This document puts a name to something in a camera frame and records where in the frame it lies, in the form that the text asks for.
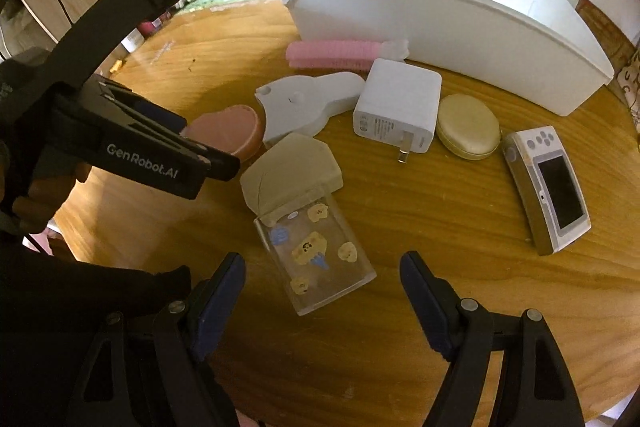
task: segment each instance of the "cartoon sticker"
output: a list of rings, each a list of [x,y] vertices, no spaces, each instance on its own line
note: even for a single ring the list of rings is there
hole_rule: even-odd
[[[309,281],[306,277],[295,277],[289,281],[293,293],[303,295],[309,289]]]
[[[317,223],[321,219],[326,219],[326,217],[329,215],[328,210],[329,207],[324,203],[318,203],[314,206],[310,206],[308,211],[306,211],[306,215],[309,217],[309,220],[312,223]]]
[[[269,232],[269,238],[271,239],[271,244],[277,247],[289,240],[289,232],[284,227],[276,227]]]
[[[307,264],[316,255],[326,252],[326,239],[318,232],[311,232],[302,243],[292,252],[293,260],[300,264]]]
[[[355,263],[358,259],[358,250],[356,246],[349,241],[338,248],[338,257],[347,263]]]
[[[324,260],[324,255],[319,253],[316,255],[311,261],[311,264],[315,264],[316,266],[321,267],[323,270],[329,270],[329,265]]]

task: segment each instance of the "person's hand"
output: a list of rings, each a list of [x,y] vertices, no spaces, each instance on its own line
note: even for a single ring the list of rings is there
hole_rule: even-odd
[[[14,201],[14,214],[20,218],[20,230],[24,233],[40,233],[49,220],[68,198],[76,180],[84,183],[91,167],[85,163],[76,166],[72,176],[57,176],[46,180],[34,180],[27,196]],[[4,172],[0,169],[0,201],[4,198]]]

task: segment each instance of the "pink brush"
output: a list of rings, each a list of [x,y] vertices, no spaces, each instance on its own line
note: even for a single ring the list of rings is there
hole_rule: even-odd
[[[292,68],[369,71],[376,58],[405,60],[409,42],[387,41],[299,41],[287,47]]]

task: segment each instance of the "round table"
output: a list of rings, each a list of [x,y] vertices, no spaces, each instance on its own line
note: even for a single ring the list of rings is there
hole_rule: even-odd
[[[238,103],[263,114],[254,90],[293,74],[298,33],[278,0],[175,17],[114,79],[186,117]],[[514,94],[433,68],[442,95],[471,94],[503,133],[551,124],[568,151],[593,228],[540,257],[502,155],[472,162],[434,139],[406,165],[391,146],[355,136],[351,114],[317,136],[342,168],[334,197],[378,276],[298,317],[245,206],[239,176],[208,180],[194,201],[94,169],[56,220],[81,261],[210,277],[227,251],[247,280],[210,361],[236,407],[278,427],[421,425],[447,363],[432,351],[398,276],[417,250],[460,296],[493,312],[545,315],[588,419],[640,383],[640,154],[628,110],[605,87],[561,118]],[[476,423],[491,413],[492,356]]]

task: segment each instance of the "blue gripper pad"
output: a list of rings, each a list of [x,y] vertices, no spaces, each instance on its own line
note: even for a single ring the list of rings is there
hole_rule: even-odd
[[[462,343],[460,298],[446,280],[434,277],[416,251],[400,258],[400,280],[431,349],[452,362]]]
[[[244,259],[240,254],[228,253],[213,277],[200,283],[191,293],[187,330],[191,354],[198,362],[218,346],[244,286],[245,276]]]

